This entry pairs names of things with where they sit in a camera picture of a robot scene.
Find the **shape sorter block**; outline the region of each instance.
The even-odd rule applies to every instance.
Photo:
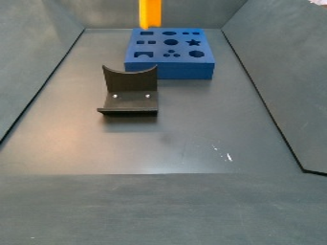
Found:
[[[159,79],[211,79],[215,58],[202,29],[134,29],[126,71],[159,67]]]

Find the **gray floor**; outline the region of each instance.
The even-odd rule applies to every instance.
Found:
[[[213,81],[161,80],[154,118],[106,118],[102,66],[130,30],[87,30],[0,148],[2,174],[264,173],[301,169],[221,30]]]

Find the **star-shaped hole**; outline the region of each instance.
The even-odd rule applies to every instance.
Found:
[[[199,43],[201,43],[201,41],[195,41],[194,39],[187,42],[190,43],[190,46],[199,46]]]

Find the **rectangular hole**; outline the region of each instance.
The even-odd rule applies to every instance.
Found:
[[[154,35],[154,32],[141,32],[142,35]]]

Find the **gray enclosure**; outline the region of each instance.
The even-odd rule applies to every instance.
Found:
[[[214,79],[159,80],[158,117],[113,118],[138,0],[0,0],[0,243],[326,245],[297,163],[327,173],[326,23],[308,0],[163,0]]]

